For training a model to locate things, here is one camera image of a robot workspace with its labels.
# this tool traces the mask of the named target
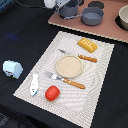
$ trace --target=wooden handle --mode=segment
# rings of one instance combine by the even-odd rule
[[[73,85],[75,87],[81,88],[81,89],[85,89],[85,86],[84,85],[79,84],[79,83],[74,82],[74,81],[71,81],[71,80],[68,80],[68,79],[64,79],[63,82],[65,82],[67,84],[70,84],[70,85]]]
[[[91,58],[91,57],[87,57],[87,56],[83,56],[83,55],[78,55],[78,57],[81,58],[81,59],[84,59],[84,60],[97,62],[97,59],[95,59],[95,58]]]

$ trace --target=plate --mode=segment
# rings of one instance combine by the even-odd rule
[[[56,62],[56,71],[64,78],[73,78],[83,71],[83,63],[77,56],[66,55]]]

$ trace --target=black table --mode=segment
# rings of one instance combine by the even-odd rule
[[[21,2],[27,5],[44,6],[43,1],[40,0]],[[91,128],[127,128],[128,44],[49,25],[48,19],[54,11],[43,8],[25,8],[15,3],[0,14],[0,105],[30,116],[53,128],[80,128],[13,96],[57,33],[64,31],[115,44]],[[6,60],[21,63],[23,73],[18,80],[7,77],[3,72],[3,63]]]

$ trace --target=placemat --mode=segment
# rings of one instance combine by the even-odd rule
[[[95,52],[89,53],[77,45],[77,42],[81,38],[83,37],[60,31],[32,71],[28,74],[24,82],[16,90],[14,96],[54,113],[78,126],[89,128],[94,116],[114,44],[89,39],[98,45],[98,49]],[[96,63],[82,60],[84,64],[83,73],[71,79],[84,84],[86,87],[85,89],[79,89],[63,83],[62,81],[51,80],[44,75],[46,70],[57,74],[55,63],[60,57],[64,56],[58,49],[97,58]],[[29,90],[32,75],[34,73],[39,74],[39,91],[33,97],[30,95]],[[60,95],[55,101],[49,102],[45,98],[45,91],[51,85],[55,85],[60,89]]]

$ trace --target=toy tomato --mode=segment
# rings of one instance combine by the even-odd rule
[[[59,96],[59,94],[60,90],[56,86],[52,85],[45,92],[45,97],[47,100],[53,101]]]

